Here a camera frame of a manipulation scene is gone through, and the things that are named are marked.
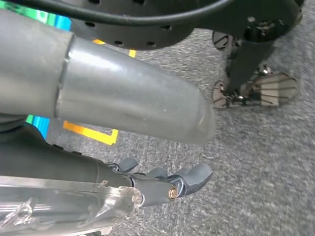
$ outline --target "gray carpet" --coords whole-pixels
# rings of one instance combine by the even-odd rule
[[[211,32],[196,30],[171,48],[137,57],[189,80],[209,96],[223,68]],[[171,205],[148,207],[115,227],[113,236],[315,235],[315,1],[302,23],[276,42],[274,71],[300,81],[299,96],[279,109],[216,111],[216,138],[184,145],[119,132],[107,146],[63,130],[54,120],[48,141],[106,161],[134,157],[137,170],[174,172],[199,162],[213,168],[202,191]],[[94,127],[100,131],[103,128]]]

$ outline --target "blue object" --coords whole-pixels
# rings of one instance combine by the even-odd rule
[[[64,16],[57,16],[54,26],[62,30],[70,30],[71,20]],[[45,117],[35,116],[32,125],[37,127],[42,135],[45,139],[49,128],[50,120]]]
[[[54,24],[55,27],[62,30],[70,30],[71,28],[71,20],[68,17],[64,16],[57,16],[56,22]]]

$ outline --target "screw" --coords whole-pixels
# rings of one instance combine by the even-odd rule
[[[168,190],[168,198],[173,201],[178,197],[178,189],[175,186],[172,186]]]

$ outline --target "green object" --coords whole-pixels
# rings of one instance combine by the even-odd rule
[[[9,11],[16,12],[23,16],[38,20],[44,24],[54,26],[56,20],[56,15],[45,11],[35,10],[29,7],[20,6],[15,3],[2,1],[0,0],[0,8],[5,8]]]
[[[27,123],[32,124],[32,120],[34,119],[33,115],[29,115],[26,119]]]

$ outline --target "gray plastic part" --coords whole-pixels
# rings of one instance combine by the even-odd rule
[[[119,162],[118,165],[119,166],[121,172],[128,173],[137,166],[137,162],[132,157],[128,157]]]
[[[188,169],[188,168],[187,168],[187,167],[184,167],[184,168],[181,168],[181,169],[180,169],[179,171],[178,171],[178,172],[176,172],[176,173],[174,173],[175,175],[179,175],[179,176],[181,176],[181,175],[185,175],[185,174],[187,174],[187,173],[189,173],[190,172],[190,170]]]
[[[147,175],[147,176],[151,176],[151,177],[162,177],[162,178],[168,177],[167,170],[165,170],[165,168],[162,168],[162,167],[154,168],[154,169],[150,171],[149,173],[147,173]]]
[[[128,177],[105,163],[47,144],[35,126],[24,125],[0,133],[0,175],[131,186]]]
[[[142,194],[143,202],[141,207],[166,204],[174,200],[169,198],[169,190],[174,187],[170,182],[140,174],[128,176],[132,180],[133,187]]]
[[[198,164],[189,172],[187,169],[181,169],[176,174],[168,176],[166,180],[178,187],[178,197],[183,197],[200,190],[212,175],[212,170],[208,165]]]
[[[207,143],[215,135],[213,109],[187,81],[5,10],[0,10],[0,22],[2,113],[183,143]]]

